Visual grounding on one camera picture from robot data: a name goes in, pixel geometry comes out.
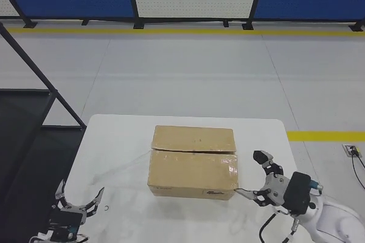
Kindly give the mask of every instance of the box flap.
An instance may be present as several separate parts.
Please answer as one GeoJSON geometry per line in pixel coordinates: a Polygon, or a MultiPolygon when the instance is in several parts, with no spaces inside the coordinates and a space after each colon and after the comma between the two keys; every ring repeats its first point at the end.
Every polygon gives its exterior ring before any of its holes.
{"type": "Polygon", "coordinates": [[[236,152],[234,133],[225,128],[156,126],[151,148],[182,152],[236,152]]]}
{"type": "Polygon", "coordinates": [[[238,187],[237,156],[153,150],[148,185],[234,190],[238,187]]]}

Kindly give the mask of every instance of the electrical outlet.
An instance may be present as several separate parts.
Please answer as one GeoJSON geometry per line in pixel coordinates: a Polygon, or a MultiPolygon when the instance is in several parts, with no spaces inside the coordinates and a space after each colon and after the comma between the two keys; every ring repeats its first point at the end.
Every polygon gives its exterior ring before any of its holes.
{"type": "Polygon", "coordinates": [[[346,155],[348,157],[350,157],[350,158],[352,157],[352,153],[351,153],[352,152],[352,148],[355,147],[355,149],[357,149],[357,151],[358,151],[359,157],[362,158],[361,151],[360,151],[360,149],[357,146],[350,145],[350,144],[342,144],[342,147],[345,150],[346,155]]]}

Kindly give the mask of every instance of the blue partition panel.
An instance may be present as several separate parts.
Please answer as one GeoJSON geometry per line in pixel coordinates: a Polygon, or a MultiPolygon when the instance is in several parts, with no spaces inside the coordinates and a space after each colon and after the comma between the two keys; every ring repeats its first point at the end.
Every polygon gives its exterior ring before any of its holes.
{"type": "Polygon", "coordinates": [[[259,0],[255,18],[362,19],[365,0],[259,0]]]}
{"type": "Polygon", "coordinates": [[[26,16],[37,17],[133,17],[130,0],[17,0],[26,16]]]}

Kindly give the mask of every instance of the cardboard box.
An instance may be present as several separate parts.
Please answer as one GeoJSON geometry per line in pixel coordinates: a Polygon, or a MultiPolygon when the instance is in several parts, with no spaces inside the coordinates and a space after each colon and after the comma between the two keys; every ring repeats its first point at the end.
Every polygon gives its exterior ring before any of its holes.
{"type": "Polygon", "coordinates": [[[231,129],[157,126],[148,182],[156,196],[228,200],[238,188],[231,129]]]}

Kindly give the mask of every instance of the power cord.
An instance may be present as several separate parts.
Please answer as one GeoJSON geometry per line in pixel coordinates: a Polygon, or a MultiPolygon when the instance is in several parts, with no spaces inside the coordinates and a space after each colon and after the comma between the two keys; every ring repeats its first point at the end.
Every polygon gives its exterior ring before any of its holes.
{"type": "Polygon", "coordinates": [[[358,182],[361,184],[361,186],[364,188],[364,190],[365,190],[365,186],[364,186],[364,184],[361,182],[361,180],[360,180],[360,178],[358,178],[358,175],[357,175],[357,172],[355,171],[355,166],[354,166],[354,156],[356,156],[359,160],[360,160],[360,162],[361,162],[361,164],[363,165],[363,167],[364,167],[364,169],[365,169],[365,164],[363,163],[363,161],[361,160],[361,158],[360,158],[360,154],[359,154],[359,152],[357,151],[357,149],[353,146],[352,147],[352,150],[351,150],[351,155],[352,155],[352,165],[353,165],[353,170],[354,170],[354,174],[355,174],[355,177],[357,177],[357,180],[358,180],[358,182]]]}

